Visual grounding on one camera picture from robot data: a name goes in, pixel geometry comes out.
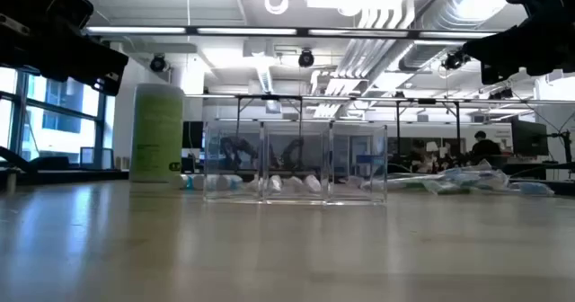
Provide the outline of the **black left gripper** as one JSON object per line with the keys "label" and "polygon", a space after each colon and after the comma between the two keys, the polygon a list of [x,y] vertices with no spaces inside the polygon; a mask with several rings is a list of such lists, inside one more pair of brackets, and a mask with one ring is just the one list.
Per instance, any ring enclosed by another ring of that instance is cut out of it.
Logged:
{"label": "black left gripper", "polygon": [[104,95],[117,95],[128,57],[86,37],[25,36],[0,24],[0,67],[65,81],[73,77]]}

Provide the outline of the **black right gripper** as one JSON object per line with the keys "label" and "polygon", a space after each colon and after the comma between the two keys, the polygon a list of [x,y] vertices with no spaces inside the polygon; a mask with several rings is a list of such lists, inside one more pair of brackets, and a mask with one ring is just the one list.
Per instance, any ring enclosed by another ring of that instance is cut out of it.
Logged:
{"label": "black right gripper", "polygon": [[[527,63],[522,50],[524,28],[528,31]],[[467,41],[462,51],[482,62],[484,85],[508,80],[517,72],[515,67],[525,67],[530,76],[547,75],[556,69],[575,73],[575,16],[528,18],[505,31]]]}

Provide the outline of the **green disinfecting wipes canister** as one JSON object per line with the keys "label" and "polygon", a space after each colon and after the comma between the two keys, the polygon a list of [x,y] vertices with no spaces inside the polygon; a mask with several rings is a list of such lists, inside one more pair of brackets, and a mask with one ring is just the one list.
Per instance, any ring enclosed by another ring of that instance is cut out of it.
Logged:
{"label": "green disinfecting wipes canister", "polygon": [[138,84],[134,95],[129,180],[168,183],[181,174],[184,92]]}

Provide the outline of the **black monitor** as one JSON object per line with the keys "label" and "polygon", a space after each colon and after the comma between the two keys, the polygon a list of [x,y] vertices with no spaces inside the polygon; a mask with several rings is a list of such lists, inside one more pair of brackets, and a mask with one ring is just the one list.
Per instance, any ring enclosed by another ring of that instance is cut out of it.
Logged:
{"label": "black monitor", "polygon": [[204,123],[202,121],[184,121],[181,146],[186,149],[203,147]]}
{"label": "black monitor", "polygon": [[511,122],[512,145],[515,155],[548,155],[547,127],[541,123],[513,120]]}

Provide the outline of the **small grey monitor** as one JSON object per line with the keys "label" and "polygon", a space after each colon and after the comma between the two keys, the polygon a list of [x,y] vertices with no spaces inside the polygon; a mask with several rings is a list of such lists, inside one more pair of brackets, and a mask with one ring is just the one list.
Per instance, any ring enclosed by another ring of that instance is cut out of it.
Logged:
{"label": "small grey monitor", "polygon": [[111,148],[97,151],[94,147],[80,148],[80,166],[88,170],[113,170],[114,153]]}

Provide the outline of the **person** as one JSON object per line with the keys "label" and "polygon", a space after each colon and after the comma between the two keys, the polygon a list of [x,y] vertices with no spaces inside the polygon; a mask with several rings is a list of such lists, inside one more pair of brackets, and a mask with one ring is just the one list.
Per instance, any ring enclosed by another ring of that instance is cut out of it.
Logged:
{"label": "person", "polygon": [[474,134],[475,144],[470,151],[470,159],[474,164],[489,156],[500,155],[500,146],[498,143],[487,138],[484,131],[479,130]]}

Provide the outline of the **black monitor stand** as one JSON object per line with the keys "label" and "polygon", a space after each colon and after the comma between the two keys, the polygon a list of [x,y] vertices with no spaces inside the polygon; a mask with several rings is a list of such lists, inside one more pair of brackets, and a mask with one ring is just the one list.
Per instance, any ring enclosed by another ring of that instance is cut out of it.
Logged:
{"label": "black monitor stand", "polygon": [[575,180],[571,133],[568,130],[558,131],[549,134],[547,138],[548,154],[554,161],[552,179],[554,181]]}

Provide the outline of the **long ceiling light bar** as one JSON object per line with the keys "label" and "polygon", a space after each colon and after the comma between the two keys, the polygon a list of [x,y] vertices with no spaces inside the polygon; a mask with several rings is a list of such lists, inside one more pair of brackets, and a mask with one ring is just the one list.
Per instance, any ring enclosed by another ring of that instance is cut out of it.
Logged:
{"label": "long ceiling light bar", "polygon": [[85,31],[99,36],[202,36],[293,37],[382,40],[478,40],[496,31],[431,31],[405,29],[258,28],[224,26],[90,26]]}

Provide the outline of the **clear acrylic organizer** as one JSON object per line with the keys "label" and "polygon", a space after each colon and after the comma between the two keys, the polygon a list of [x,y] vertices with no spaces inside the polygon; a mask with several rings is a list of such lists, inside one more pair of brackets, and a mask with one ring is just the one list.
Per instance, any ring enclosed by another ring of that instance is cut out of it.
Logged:
{"label": "clear acrylic organizer", "polygon": [[[258,152],[254,164],[242,155],[239,170],[220,167],[220,139],[245,138]],[[360,184],[388,175],[388,127],[345,120],[217,120],[205,128],[204,175],[234,174],[234,191],[204,191],[210,201],[310,205],[383,205],[387,190],[363,191]],[[284,181],[314,175],[320,193],[295,192]]]}

